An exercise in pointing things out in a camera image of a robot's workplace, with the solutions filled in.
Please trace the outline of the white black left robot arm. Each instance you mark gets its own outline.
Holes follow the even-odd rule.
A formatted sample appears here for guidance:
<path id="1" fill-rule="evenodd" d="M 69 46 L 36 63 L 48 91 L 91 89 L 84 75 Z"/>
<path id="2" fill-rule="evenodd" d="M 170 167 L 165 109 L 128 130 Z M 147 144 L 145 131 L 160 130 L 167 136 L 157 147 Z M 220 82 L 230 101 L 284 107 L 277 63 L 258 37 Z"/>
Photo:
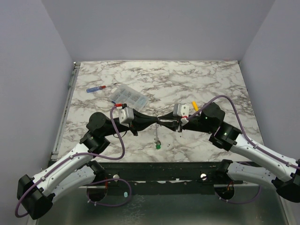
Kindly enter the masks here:
<path id="1" fill-rule="evenodd" d="M 40 173 L 30 177 L 22 176 L 18 181 L 15 216 L 21 218 L 19 207 L 26 210 L 25 215 L 32 219 L 45 215 L 61 197 L 84 185 L 98 185 L 108 182 L 103 167 L 95 158 L 120 160 L 125 155 L 125 144 L 121 132 L 131 131 L 137 135 L 150 125 L 157 123 L 158 118 L 142 114 L 132 108 L 114 106 L 119 116 L 113 112 L 107 117 L 101 112 L 92 114 L 87 124 L 87 133 L 79 143 L 65 156 Z M 107 136 L 117 135 L 121 144 L 121 155 L 118 157 L 103 156 L 102 152 L 110 145 Z"/>

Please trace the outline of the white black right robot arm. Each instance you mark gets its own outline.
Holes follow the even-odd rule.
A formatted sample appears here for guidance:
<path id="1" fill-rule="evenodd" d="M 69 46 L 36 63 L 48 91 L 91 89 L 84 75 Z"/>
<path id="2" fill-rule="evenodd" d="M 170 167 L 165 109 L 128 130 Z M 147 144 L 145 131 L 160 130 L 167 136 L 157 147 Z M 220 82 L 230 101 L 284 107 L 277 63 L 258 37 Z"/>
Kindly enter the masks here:
<path id="1" fill-rule="evenodd" d="M 205 104 L 199 112 L 188 114 L 189 107 L 176 104 L 174 111 L 160 116 L 158 123 L 173 131 L 191 130 L 210 134 L 209 141 L 219 149 L 241 155 L 258 167 L 240 165 L 223 160 L 223 166 L 216 170 L 220 183 L 242 180 L 271 186 L 282 198 L 300 201 L 300 162 L 279 154 L 249 138 L 244 129 L 224 122 L 225 112 L 216 103 Z"/>

